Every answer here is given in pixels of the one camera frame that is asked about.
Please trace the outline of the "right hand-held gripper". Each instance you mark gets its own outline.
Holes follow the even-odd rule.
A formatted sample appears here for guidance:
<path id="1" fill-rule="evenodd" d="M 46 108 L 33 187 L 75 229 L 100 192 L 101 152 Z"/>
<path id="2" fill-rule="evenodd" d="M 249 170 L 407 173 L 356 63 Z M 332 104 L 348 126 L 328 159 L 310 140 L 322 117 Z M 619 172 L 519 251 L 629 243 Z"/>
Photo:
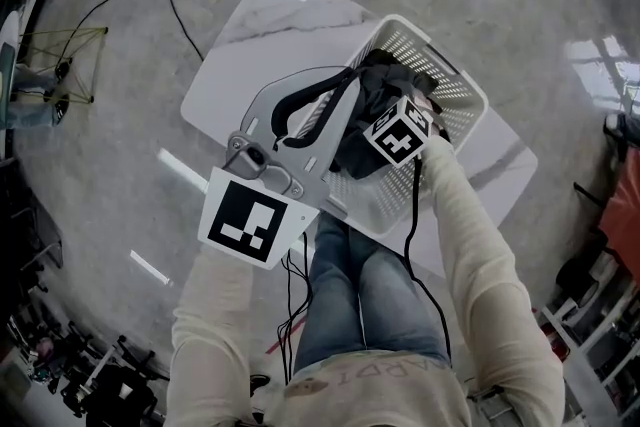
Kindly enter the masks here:
<path id="1" fill-rule="evenodd" d="M 422 151 L 432 124 L 426 110 L 403 96 L 364 131 L 364 136 L 391 165 L 403 166 Z"/>

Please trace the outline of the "black clothes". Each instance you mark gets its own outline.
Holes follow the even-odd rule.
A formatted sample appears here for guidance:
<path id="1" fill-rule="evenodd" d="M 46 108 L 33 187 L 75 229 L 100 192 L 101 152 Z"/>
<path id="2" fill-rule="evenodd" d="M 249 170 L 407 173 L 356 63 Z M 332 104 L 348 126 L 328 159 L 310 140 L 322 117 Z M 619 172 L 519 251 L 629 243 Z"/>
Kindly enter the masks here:
<path id="1" fill-rule="evenodd" d="M 387 51 L 370 51 L 356 72 L 360 81 L 359 95 L 330 170 L 362 180 L 391 165 L 364 136 L 364 131 L 387 109 L 403 96 L 413 102 L 416 91 L 431 100 L 439 115 L 442 108 L 429 97 L 438 87 L 438 81 L 425 72 L 412 70 Z"/>

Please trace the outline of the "white plastic laundry basket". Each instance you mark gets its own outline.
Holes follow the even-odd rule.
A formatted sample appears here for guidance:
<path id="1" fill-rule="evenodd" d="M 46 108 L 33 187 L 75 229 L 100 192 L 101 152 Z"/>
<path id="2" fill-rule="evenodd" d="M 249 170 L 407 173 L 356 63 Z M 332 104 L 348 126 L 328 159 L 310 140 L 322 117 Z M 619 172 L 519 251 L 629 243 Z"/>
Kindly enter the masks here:
<path id="1" fill-rule="evenodd" d="M 454 67 L 431 38 L 404 17 L 384 17 L 362 40 L 346 64 L 355 67 L 369 51 L 390 52 L 414 72 L 425 72 L 438 81 L 431 98 L 442 108 L 441 117 L 455 151 L 475 131 L 488 109 L 481 88 L 464 71 Z M 348 225 L 373 239 L 385 238 L 411 213 L 414 163 L 400 168 L 387 165 L 362 180 L 344 172 L 328 172 L 324 181 L 330 199 L 346 214 Z"/>

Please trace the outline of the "person's left forearm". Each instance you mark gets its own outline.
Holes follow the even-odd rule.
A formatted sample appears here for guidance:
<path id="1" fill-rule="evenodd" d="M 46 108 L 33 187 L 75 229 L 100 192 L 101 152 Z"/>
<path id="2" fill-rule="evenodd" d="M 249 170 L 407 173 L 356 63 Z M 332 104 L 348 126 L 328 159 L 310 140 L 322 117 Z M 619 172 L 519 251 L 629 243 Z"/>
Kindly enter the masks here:
<path id="1" fill-rule="evenodd" d="M 202 245 L 174 310 L 174 352 L 198 342 L 247 366 L 253 267 Z"/>

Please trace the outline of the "person's right forearm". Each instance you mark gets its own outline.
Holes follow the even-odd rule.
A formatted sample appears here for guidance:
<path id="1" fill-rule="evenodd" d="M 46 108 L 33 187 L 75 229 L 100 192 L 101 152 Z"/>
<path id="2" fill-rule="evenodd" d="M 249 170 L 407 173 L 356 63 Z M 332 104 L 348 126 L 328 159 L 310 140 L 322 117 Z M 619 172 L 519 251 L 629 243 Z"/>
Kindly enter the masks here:
<path id="1" fill-rule="evenodd" d="M 500 305 L 520 305 L 528 312 L 530 298 L 517 276 L 514 253 L 484 209 L 451 144 L 433 136 L 422 157 L 445 277 L 458 315 L 467 319 L 486 292 L 495 292 Z"/>

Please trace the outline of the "person's right hand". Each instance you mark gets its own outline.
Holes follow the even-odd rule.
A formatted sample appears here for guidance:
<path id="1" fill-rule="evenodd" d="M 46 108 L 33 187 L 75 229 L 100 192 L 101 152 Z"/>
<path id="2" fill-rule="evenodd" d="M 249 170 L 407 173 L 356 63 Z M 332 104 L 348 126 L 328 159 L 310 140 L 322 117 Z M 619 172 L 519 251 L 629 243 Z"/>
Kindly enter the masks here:
<path id="1" fill-rule="evenodd" d="M 444 137 L 446 135 L 445 127 L 431 100 L 420 91 L 416 91 L 413 95 L 413 103 L 422 117 L 427 121 L 429 133 L 431 135 Z"/>

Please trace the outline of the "white low table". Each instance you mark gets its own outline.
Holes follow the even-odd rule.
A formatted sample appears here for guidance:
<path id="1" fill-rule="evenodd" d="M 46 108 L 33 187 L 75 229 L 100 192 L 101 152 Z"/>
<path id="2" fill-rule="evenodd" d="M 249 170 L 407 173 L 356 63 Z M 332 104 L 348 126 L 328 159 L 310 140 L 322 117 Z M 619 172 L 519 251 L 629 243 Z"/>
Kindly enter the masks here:
<path id="1" fill-rule="evenodd" d="M 307 68 L 348 66 L 346 60 L 386 16 L 352 0 L 241 0 L 198 70 L 182 117 L 225 143 L 264 86 Z M 464 70 L 444 46 L 431 41 Z M 538 165 L 489 104 L 456 154 L 495 223 L 506 218 Z"/>

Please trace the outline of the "person's blue jeans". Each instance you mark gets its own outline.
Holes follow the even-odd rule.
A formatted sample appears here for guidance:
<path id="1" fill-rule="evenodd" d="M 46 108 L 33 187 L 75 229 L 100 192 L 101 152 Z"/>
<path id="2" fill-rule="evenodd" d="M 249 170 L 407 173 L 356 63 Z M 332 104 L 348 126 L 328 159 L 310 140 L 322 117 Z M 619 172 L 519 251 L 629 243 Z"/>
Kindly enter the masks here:
<path id="1" fill-rule="evenodd" d="M 312 300 L 296 372 L 367 350 L 450 363 L 444 335 L 400 257 L 326 212 L 318 220 L 309 281 Z"/>

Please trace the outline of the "pink cloth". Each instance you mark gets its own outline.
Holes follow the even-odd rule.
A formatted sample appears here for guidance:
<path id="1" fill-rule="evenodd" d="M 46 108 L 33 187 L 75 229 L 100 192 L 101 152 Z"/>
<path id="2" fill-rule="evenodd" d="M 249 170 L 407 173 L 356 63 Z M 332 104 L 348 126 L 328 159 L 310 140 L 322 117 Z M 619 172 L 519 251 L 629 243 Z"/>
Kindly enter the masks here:
<path id="1" fill-rule="evenodd" d="M 640 150 L 628 150 L 598 227 L 607 246 L 640 284 Z"/>

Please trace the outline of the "person's cream sweatshirt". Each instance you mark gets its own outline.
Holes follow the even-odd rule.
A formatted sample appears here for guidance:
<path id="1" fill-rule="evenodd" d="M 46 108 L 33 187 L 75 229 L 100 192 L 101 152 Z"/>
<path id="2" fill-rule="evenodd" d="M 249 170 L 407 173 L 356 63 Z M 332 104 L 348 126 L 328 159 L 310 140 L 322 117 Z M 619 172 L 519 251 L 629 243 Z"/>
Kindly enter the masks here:
<path id="1" fill-rule="evenodd" d="M 562 365 L 547 342 L 475 348 L 481 389 L 505 407 L 472 399 L 449 367 L 406 351 L 358 351 L 301 370 L 267 410 L 267 427 L 560 427 Z M 165 427 L 252 424 L 244 362 L 203 339 L 179 346 L 171 369 Z"/>

